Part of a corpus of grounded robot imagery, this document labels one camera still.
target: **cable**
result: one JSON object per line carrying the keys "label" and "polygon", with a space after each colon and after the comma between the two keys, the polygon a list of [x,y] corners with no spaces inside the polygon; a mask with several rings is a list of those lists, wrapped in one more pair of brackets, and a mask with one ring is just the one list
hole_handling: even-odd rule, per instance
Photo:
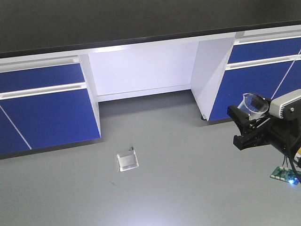
{"label": "cable", "polygon": [[296,178],[299,180],[300,184],[301,184],[301,176],[298,174],[295,165],[293,164],[293,158],[292,155],[289,154],[288,160],[290,161],[291,167],[292,167],[292,171],[294,172]]}
{"label": "cable", "polygon": [[32,147],[29,145],[29,143],[27,142],[27,140],[25,139],[25,137],[22,135],[22,133],[20,132],[20,130],[17,128],[17,126],[13,123],[13,121],[11,120],[11,118],[9,117],[9,115],[6,113],[6,111],[3,109],[3,107],[0,105],[0,109],[3,111],[3,113],[5,114],[5,116],[7,117],[7,119],[9,120],[9,122],[12,124],[12,126],[15,128],[15,130],[17,131],[17,133],[20,135],[20,137],[22,138],[22,140],[26,143],[26,145],[28,146],[28,148],[31,150]]}
{"label": "cable", "polygon": [[292,61],[291,65],[289,66],[289,68],[287,69],[286,73],[284,74],[284,76],[283,76],[281,82],[279,83],[278,87],[276,88],[275,92],[273,93],[271,99],[274,98],[275,94],[277,93],[277,91],[278,91],[278,89],[280,88],[281,84],[283,83],[284,79],[286,78],[286,76],[287,76],[288,73],[290,72],[290,70],[291,70],[293,64],[295,63],[295,61],[296,61],[296,59],[294,59],[294,60]]}
{"label": "cable", "polygon": [[283,162],[282,162],[282,167],[284,166],[284,163],[285,163],[285,155],[284,155],[284,157],[283,157]]}
{"label": "cable", "polygon": [[287,164],[287,157],[285,157],[285,161],[286,161],[286,167],[288,168],[288,164]]}

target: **blue cabinet door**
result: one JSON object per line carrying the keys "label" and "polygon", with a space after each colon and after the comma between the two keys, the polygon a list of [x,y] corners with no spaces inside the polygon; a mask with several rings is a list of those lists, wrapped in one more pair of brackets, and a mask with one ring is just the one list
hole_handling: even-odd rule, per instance
{"label": "blue cabinet door", "polygon": [[0,154],[21,152],[30,148],[9,120],[5,108],[0,107]]}
{"label": "blue cabinet door", "polygon": [[281,83],[274,98],[292,92],[296,89],[301,89],[301,61],[295,61],[289,73]]}
{"label": "blue cabinet door", "polygon": [[83,82],[80,64],[0,73],[0,93]]}
{"label": "blue cabinet door", "polygon": [[295,55],[300,48],[301,38],[235,45],[228,63]]}
{"label": "blue cabinet door", "polygon": [[291,63],[283,62],[226,71],[209,120],[228,118],[228,106],[238,106],[244,93],[258,93],[271,98]]}
{"label": "blue cabinet door", "polygon": [[100,138],[86,89],[2,100],[33,149]]}

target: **gray floor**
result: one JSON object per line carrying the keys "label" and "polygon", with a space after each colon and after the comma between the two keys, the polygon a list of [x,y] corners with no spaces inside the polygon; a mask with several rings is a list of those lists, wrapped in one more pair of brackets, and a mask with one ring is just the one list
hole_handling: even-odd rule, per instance
{"label": "gray floor", "polygon": [[[232,122],[202,121],[189,91],[100,104],[102,141],[0,161],[1,226],[299,225],[282,155],[239,151]],[[140,166],[119,172],[133,146]]]}

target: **black wire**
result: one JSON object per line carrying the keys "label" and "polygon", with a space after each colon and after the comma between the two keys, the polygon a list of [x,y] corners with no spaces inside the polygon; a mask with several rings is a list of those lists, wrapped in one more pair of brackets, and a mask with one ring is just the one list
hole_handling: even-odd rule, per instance
{"label": "black wire", "polygon": [[299,180],[299,182],[301,183],[301,177],[300,177],[300,175],[297,173],[297,170],[296,170],[296,168],[295,168],[295,165],[293,164],[293,158],[292,158],[292,155],[291,155],[291,154],[289,154],[288,160],[290,161],[292,170],[293,170],[293,172],[295,173],[296,178],[297,178],[297,179]]}
{"label": "black wire", "polygon": [[285,161],[286,161],[286,167],[288,168],[288,164],[287,164],[287,157],[285,157]]}
{"label": "black wire", "polygon": [[284,162],[285,162],[285,155],[284,155],[284,157],[283,157],[282,166],[284,165]]}
{"label": "black wire", "polygon": [[299,130],[299,136],[295,139],[295,141],[292,143],[292,145],[290,145],[290,140],[289,140],[289,137],[287,138],[287,141],[288,141],[288,145],[287,145],[287,155],[288,155],[288,160],[290,161],[290,164],[291,164],[291,167],[292,167],[292,171],[294,172],[296,178],[299,180],[300,184],[301,184],[301,176],[298,174],[296,168],[295,168],[295,165],[294,165],[294,159],[292,157],[292,153],[291,153],[291,147],[293,147],[298,141],[299,139],[301,138],[301,131]]}

